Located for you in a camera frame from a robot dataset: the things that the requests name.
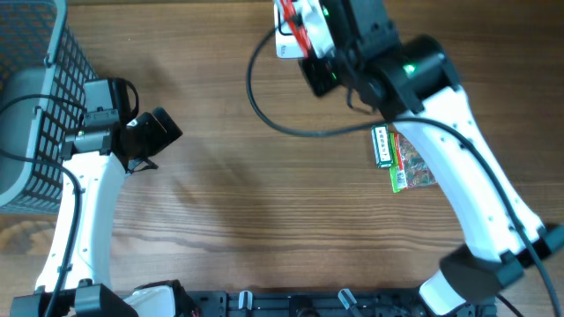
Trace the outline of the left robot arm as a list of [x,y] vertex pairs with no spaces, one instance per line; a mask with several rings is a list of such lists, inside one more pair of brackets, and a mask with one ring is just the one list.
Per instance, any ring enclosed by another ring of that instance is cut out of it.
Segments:
[[140,113],[123,78],[84,85],[81,123],[59,146],[63,197],[49,257],[31,295],[16,297],[12,316],[180,316],[193,306],[176,281],[136,288],[124,298],[111,289],[109,256],[117,198],[126,178],[156,168],[151,160],[182,131],[161,107]]

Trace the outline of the red chocolate bar wrapper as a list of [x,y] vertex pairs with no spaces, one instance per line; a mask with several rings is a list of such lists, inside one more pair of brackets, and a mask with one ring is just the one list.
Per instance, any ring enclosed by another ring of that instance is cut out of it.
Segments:
[[292,0],[279,0],[277,7],[282,11],[284,21],[296,39],[304,58],[308,58],[313,52],[311,41],[308,37],[307,29],[304,26],[301,14]]

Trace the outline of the green white small packet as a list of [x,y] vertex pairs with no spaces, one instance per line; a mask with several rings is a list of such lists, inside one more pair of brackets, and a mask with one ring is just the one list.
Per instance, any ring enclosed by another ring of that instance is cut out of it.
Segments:
[[376,125],[371,129],[375,151],[375,162],[378,168],[389,168],[393,164],[390,150],[389,132],[386,125]]

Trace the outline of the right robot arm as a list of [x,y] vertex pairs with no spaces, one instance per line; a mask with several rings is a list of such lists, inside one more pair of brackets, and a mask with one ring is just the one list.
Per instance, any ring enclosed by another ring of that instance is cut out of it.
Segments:
[[562,227],[545,225],[508,181],[437,40],[401,41],[380,1],[278,7],[315,94],[338,85],[357,92],[415,147],[456,213],[464,243],[419,287],[430,311],[443,316],[494,297],[563,248]]

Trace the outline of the green gummy candy bag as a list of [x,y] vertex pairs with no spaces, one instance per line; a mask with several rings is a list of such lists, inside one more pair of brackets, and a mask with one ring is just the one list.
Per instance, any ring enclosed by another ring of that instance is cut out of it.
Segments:
[[437,183],[424,159],[403,135],[390,132],[389,142],[393,155],[389,172],[394,193],[410,188],[433,186]]

